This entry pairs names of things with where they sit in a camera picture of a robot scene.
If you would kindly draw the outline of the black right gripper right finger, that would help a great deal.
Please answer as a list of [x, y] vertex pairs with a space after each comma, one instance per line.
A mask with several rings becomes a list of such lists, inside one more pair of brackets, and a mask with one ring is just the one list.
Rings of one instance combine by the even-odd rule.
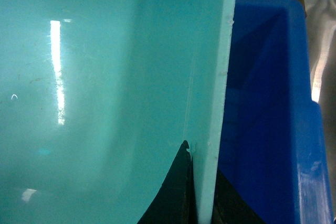
[[217, 169], [212, 223], [265, 223]]

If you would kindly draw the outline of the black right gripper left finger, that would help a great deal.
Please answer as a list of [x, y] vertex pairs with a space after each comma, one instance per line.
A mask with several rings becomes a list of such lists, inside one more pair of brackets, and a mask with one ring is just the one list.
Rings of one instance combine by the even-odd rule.
[[157, 195], [138, 223], [192, 223], [196, 219], [193, 161], [184, 140]]

